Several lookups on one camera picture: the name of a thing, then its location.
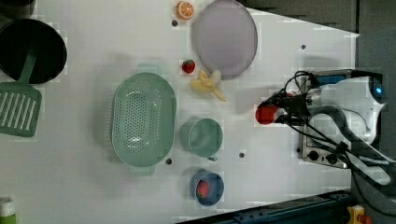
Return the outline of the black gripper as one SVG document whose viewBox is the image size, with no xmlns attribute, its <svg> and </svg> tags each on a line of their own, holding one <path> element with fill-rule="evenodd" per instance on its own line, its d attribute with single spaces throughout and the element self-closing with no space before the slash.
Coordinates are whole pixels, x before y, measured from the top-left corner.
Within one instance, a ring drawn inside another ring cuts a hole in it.
<svg viewBox="0 0 396 224">
<path fill-rule="evenodd" d="M 305 125 L 310 117 L 305 97 L 306 94 L 292 95 L 285 91 L 280 91 L 262 101 L 258 105 L 258 108 L 263 106 L 277 106 L 279 111 L 275 123 Z"/>
</svg>

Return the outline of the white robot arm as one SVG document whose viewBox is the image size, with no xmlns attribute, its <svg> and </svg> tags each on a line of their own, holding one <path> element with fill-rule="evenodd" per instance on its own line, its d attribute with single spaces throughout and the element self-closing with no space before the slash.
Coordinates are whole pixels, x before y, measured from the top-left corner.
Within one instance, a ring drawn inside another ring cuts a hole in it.
<svg viewBox="0 0 396 224">
<path fill-rule="evenodd" d="M 285 88 L 262 101 L 255 119 L 262 125 L 281 123 L 326 147 L 355 174 L 375 187 L 395 185 L 395 160 L 372 146 L 377 136 L 381 86 L 371 77 L 354 77 L 311 87 L 300 93 Z"/>
</svg>

